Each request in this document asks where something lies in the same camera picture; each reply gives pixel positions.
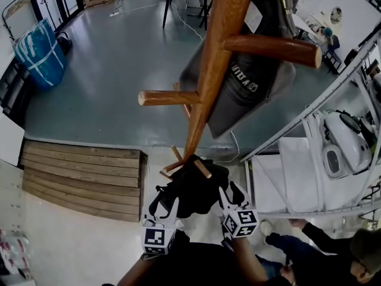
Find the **blue bag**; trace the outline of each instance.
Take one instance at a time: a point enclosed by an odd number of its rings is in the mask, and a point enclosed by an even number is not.
[[[40,88],[49,89],[61,82],[66,59],[48,19],[35,24],[17,40],[14,52]]]

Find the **hand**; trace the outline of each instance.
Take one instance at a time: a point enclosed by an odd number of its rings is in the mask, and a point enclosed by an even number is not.
[[[308,224],[308,221],[305,219],[289,219],[288,221],[290,221],[292,226],[299,228],[300,230],[303,230],[306,224]]]
[[[296,284],[295,275],[293,274],[291,266],[283,266],[280,270],[280,275],[287,279],[287,281],[289,281],[291,285]]]

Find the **coat rack pole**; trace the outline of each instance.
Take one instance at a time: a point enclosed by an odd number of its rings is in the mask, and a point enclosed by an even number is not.
[[[197,84],[201,103],[192,105],[184,160],[197,148],[232,55],[224,50],[224,41],[239,34],[249,3],[250,0],[213,0]]]

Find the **tag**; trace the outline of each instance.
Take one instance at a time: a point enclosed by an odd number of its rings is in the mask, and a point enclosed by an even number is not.
[[[255,4],[250,1],[248,11],[246,12],[245,23],[248,25],[251,33],[255,33],[258,26],[262,21],[262,14],[259,9],[255,6]]]

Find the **wooden platform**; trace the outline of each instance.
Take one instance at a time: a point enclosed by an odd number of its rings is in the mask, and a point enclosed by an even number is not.
[[[138,222],[141,159],[139,150],[26,141],[23,189],[71,210]]]

